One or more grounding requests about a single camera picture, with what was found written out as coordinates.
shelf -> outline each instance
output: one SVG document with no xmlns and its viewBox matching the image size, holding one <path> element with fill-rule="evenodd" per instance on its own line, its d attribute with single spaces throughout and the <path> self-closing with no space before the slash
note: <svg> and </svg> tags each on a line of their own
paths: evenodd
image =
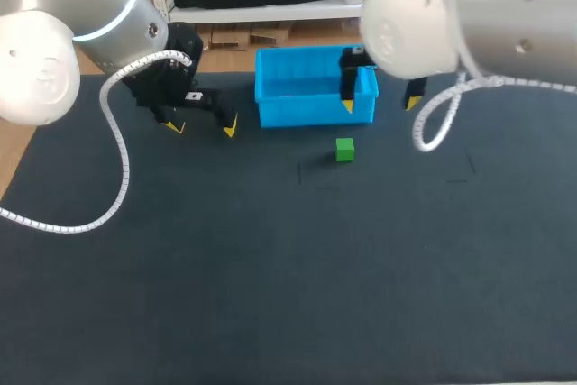
<svg viewBox="0 0 577 385">
<path fill-rule="evenodd" d="M 281 22 L 289 20 L 321 20 L 355 18 L 362 14 L 362 4 L 347 5 L 343 0 L 321 0 L 297 5 L 262 6 L 238 9 L 174 8 L 170 11 L 171 22 L 193 24 Z"/>
</svg>

